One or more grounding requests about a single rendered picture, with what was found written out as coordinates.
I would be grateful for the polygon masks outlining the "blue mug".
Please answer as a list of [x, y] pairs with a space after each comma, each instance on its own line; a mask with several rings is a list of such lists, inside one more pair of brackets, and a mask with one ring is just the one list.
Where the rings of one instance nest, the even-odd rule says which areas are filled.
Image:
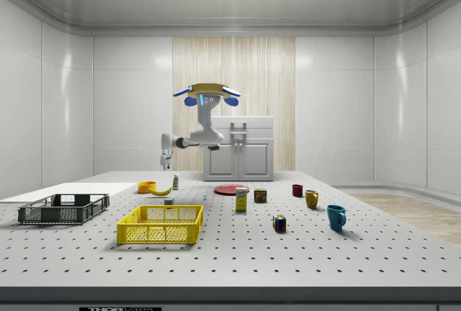
[[336, 232], [342, 231], [346, 224], [346, 210], [344, 207], [330, 204], [327, 206], [327, 215], [330, 223], [330, 228]]

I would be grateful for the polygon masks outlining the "red plate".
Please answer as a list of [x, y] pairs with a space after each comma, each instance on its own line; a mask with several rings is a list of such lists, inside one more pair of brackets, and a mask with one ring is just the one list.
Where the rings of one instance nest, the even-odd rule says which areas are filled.
[[241, 184], [221, 184], [214, 188], [216, 194], [235, 196], [237, 188], [245, 189], [249, 191], [249, 187]]

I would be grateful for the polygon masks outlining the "yellow basket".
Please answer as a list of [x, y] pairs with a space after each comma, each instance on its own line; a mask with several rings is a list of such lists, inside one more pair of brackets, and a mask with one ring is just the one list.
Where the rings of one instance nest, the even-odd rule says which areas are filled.
[[196, 243], [204, 208], [198, 205], [141, 205], [117, 223], [118, 243]]

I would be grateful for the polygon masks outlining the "yellow box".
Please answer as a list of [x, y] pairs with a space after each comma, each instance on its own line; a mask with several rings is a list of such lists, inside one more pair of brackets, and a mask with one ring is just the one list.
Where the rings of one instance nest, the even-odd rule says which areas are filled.
[[249, 189], [246, 186], [236, 187], [236, 211], [246, 211], [248, 192]]

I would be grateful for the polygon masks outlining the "white cabinet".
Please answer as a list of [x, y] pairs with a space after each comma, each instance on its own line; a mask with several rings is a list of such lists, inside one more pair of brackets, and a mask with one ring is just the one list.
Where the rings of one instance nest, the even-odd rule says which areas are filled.
[[273, 116], [212, 116], [224, 136], [218, 150], [204, 150], [206, 181], [271, 181]]

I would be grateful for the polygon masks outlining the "dark grey basket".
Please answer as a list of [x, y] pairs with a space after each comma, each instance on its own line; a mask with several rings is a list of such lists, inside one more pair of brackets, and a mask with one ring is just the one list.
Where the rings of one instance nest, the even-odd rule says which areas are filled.
[[108, 194], [52, 194], [19, 207], [18, 221], [23, 225], [80, 225], [108, 206]]

